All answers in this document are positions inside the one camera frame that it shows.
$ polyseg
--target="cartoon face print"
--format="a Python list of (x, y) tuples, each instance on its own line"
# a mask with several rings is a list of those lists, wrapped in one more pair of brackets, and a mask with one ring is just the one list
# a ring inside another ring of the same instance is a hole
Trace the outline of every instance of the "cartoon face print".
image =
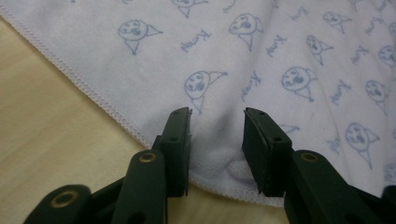
[(309, 84), (314, 80), (312, 73), (309, 69), (302, 67), (292, 67), (282, 77), (282, 86), (288, 90), (293, 91), (299, 96), (303, 96), (310, 102), (314, 99), (311, 96)]
[(342, 33), (344, 33), (343, 23), (346, 21), (352, 21), (352, 19), (342, 16), (340, 14), (336, 14), (334, 12), (326, 12), (323, 15), (323, 20), (325, 20), (332, 28), (335, 28)]
[(367, 94), (376, 102), (384, 102), (387, 97), (384, 85), (370, 80), (366, 83)]
[(282, 77), (282, 85), (288, 91), (299, 91), (311, 82), (308, 72), (302, 67), (292, 67)]
[(323, 51), (328, 49), (333, 49), (333, 47), (321, 42), (312, 35), (309, 35), (306, 38), (306, 44), (308, 45), (309, 50), (312, 52), (312, 55), (315, 57), (315, 59), (317, 59), (320, 65), (323, 66), (323, 60), (322, 60)]
[(245, 13), (233, 21), (229, 31), (233, 35), (251, 35), (256, 29), (256, 19), (252, 15)]
[(148, 26), (143, 21), (127, 21), (119, 29), (119, 35), (126, 40), (137, 41), (148, 33)]
[(253, 35), (257, 32), (263, 32), (262, 22), (259, 18), (249, 13), (244, 13), (233, 21), (230, 25), (229, 32), (232, 35), (238, 35), (240, 39), (247, 43), (247, 47), (251, 51)]
[(119, 29), (119, 36), (125, 40), (125, 43), (132, 50), (133, 55), (136, 55), (140, 40), (146, 36), (162, 33), (163, 32), (155, 29), (153, 26), (147, 25), (140, 20), (127, 21)]
[(396, 183), (396, 163), (385, 166), (385, 179), (389, 182)]
[(204, 96), (209, 86), (209, 74), (207, 72), (196, 72), (187, 78), (184, 87), (191, 99), (198, 99)]
[(201, 3), (207, 3), (206, 0), (172, 0), (173, 4), (178, 7), (178, 10), (188, 18), (190, 15), (190, 8)]
[(194, 107), (198, 110), (199, 114), (202, 114), (202, 105), (204, 103), (204, 97), (207, 89), (220, 77), (227, 76), (226, 72), (205, 72), (200, 71), (189, 76), (184, 83), (184, 90), (187, 95), (191, 98), (191, 102)]
[(330, 25), (338, 25), (342, 22), (341, 17), (333, 12), (326, 12), (323, 15), (323, 20), (325, 20)]
[(389, 45), (385, 46), (378, 52), (378, 57), (381, 62), (393, 67), (396, 65), (396, 49)]
[(365, 161), (369, 163), (371, 169), (373, 168), (369, 148), (373, 142), (378, 140), (379, 137), (377, 135), (364, 128), (359, 123), (353, 122), (347, 127), (346, 141), (353, 149), (357, 150), (359, 155), (364, 158)]
[(396, 36), (396, 22), (390, 24), (389, 31), (392, 35)]
[(385, 115), (388, 114), (387, 111), (387, 101), (386, 98), (389, 97), (389, 91), (385, 85), (370, 80), (366, 83), (366, 91), (372, 100), (384, 111)]
[(363, 126), (351, 123), (346, 130), (346, 140), (350, 146), (358, 151), (365, 151), (370, 146), (370, 138)]

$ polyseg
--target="light wood surface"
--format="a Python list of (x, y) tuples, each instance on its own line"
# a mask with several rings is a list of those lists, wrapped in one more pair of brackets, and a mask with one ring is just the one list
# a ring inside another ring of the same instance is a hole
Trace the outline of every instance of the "light wood surface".
[[(92, 192), (124, 176), (142, 150), (6, 21), (0, 20), (0, 223), (22, 223), (49, 192)], [(190, 187), (169, 201), (169, 223), (288, 223), (282, 208)]]

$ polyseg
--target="clamp jaw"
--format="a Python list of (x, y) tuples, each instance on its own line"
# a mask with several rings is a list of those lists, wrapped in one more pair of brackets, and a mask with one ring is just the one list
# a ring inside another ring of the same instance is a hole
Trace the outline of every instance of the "clamp jaw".
[[(24, 223), (167, 223), (167, 198), (187, 195), (191, 111), (172, 112), (151, 150), (136, 153), (124, 178), (91, 194), (68, 185), (48, 194)], [(294, 151), (268, 114), (245, 111), (242, 150), (259, 193), (285, 197), (291, 224), (396, 223), (396, 186), (376, 198), (355, 189), (320, 154)]]
[(167, 198), (187, 195), (191, 111), (173, 111), (152, 150), (136, 153), (126, 176), (91, 194), (67, 185), (48, 194), (25, 220), (33, 223), (167, 223)]

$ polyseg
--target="brass rivet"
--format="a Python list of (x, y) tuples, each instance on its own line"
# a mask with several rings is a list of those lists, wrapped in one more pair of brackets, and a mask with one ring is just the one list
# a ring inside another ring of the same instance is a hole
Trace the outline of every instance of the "brass rivet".
[(147, 152), (139, 157), (141, 162), (151, 162), (157, 159), (157, 155), (152, 152)]
[(62, 208), (72, 204), (78, 198), (78, 192), (75, 190), (67, 190), (52, 199), (50, 205), (54, 208)]
[(319, 158), (316, 155), (308, 152), (301, 154), (301, 159), (309, 162), (317, 162), (319, 160)]

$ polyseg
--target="white cloth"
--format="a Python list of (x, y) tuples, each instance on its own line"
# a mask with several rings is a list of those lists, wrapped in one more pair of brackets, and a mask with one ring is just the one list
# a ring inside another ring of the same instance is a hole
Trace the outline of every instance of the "white cloth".
[(348, 183), (377, 196), (396, 183), (395, 1), (0, 0), (0, 13), (146, 147), (192, 108), (204, 189), (281, 205), (241, 151), (245, 107)]

